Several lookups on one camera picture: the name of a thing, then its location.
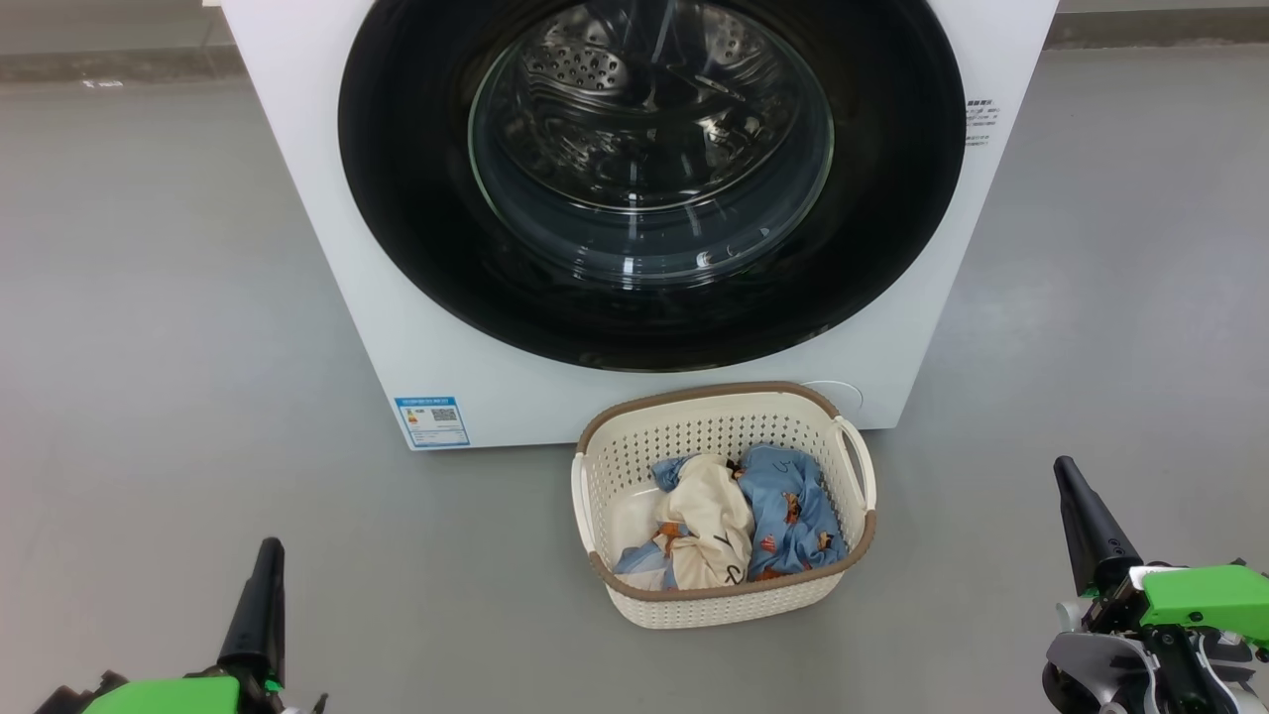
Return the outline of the cream basket with brown rim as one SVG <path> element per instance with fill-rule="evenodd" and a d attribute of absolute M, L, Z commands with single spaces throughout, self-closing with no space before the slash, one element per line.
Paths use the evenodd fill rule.
<path fill-rule="evenodd" d="M 758 443 L 796 448 L 821 467 L 831 515 L 845 538 L 843 563 L 685 592 L 622 582 L 622 550 L 637 545 L 640 528 L 652 524 L 654 462 L 690 451 L 740 457 Z M 796 383 L 702 386 L 615 405 L 582 430 L 571 490 L 591 568 L 615 607 L 654 630 L 721 626 L 813 605 L 838 587 L 876 535 L 876 473 L 865 439 L 825 394 Z"/>

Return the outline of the blue energy label sticker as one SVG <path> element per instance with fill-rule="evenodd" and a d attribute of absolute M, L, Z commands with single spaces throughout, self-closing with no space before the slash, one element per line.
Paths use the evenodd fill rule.
<path fill-rule="evenodd" d="M 393 398 L 393 407 L 412 451 L 471 446 L 464 419 L 454 398 Z"/>

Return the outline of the blue cartoon print garment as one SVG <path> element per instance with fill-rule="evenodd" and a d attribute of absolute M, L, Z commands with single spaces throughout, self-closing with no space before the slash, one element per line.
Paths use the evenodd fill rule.
<path fill-rule="evenodd" d="M 744 453 L 740 471 L 739 487 L 753 511 L 750 582 L 845 559 L 848 542 L 813 457 L 774 444 L 754 444 Z"/>

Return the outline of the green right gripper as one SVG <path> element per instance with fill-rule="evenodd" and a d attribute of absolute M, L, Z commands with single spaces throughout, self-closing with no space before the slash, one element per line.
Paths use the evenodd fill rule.
<path fill-rule="evenodd" d="M 1062 529 L 1079 596 L 1093 596 L 1079 629 L 1141 633 L 1162 626 L 1232 633 L 1269 652 L 1269 574 L 1241 563 L 1142 566 L 1142 557 L 1074 457 L 1057 457 Z"/>

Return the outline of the round white filter cover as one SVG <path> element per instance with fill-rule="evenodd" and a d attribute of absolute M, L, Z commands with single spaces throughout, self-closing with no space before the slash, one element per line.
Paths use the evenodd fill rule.
<path fill-rule="evenodd" d="M 802 386 L 822 394 L 825 399 L 830 401 L 838 408 L 838 412 L 843 417 L 854 420 L 860 415 L 863 393 L 857 386 L 840 383 L 840 380 L 808 380 L 808 383 L 803 383 Z"/>

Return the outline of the white front-load washing machine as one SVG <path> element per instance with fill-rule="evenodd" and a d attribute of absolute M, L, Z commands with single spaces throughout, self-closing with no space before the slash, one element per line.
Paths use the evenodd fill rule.
<path fill-rule="evenodd" d="M 853 424 L 897 426 L 1061 0 L 928 0 L 956 49 L 966 96 L 964 166 L 930 243 L 851 320 L 783 353 L 698 372 L 607 372 L 548 360 L 473 328 L 419 290 L 369 231 L 339 142 L 346 60 L 376 0 L 212 1 L 387 402 L 452 397 L 470 448 L 486 448 L 570 443 L 608 407 L 739 383 L 840 380 L 863 393 Z"/>

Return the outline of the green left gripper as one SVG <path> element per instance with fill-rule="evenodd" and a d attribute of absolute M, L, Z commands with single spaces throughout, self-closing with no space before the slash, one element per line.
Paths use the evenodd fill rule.
<path fill-rule="evenodd" d="M 286 685 L 286 547 L 260 542 L 221 647 L 218 667 L 181 678 L 103 678 L 82 714 L 329 714 L 329 695 L 313 706 L 283 701 Z"/>

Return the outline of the round black glass washer door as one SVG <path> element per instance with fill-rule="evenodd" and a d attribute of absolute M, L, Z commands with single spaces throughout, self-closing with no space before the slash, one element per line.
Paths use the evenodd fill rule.
<path fill-rule="evenodd" d="M 964 166 L 928 0 L 376 0 L 352 195 L 473 328 L 607 372 L 783 353 L 898 280 Z"/>

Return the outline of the cream garment with blue trim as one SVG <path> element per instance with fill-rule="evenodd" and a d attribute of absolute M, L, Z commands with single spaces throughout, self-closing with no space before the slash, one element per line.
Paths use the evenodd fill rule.
<path fill-rule="evenodd" d="M 648 467 L 662 492 L 654 531 L 627 547 L 612 572 L 634 588 L 718 588 L 747 582 L 755 520 L 736 476 L 720 453 L 665 458 Z"/>

